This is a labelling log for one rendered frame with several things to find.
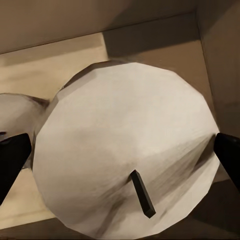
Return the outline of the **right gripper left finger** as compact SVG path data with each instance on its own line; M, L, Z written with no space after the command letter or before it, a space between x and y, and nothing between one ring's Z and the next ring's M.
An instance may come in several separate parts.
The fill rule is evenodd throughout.
M0 141L0 206L31 152L28 133Z

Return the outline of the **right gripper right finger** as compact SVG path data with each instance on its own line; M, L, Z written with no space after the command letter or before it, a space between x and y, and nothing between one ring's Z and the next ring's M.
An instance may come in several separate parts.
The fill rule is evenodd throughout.
M218 133L214 152L240 192L240 138Z

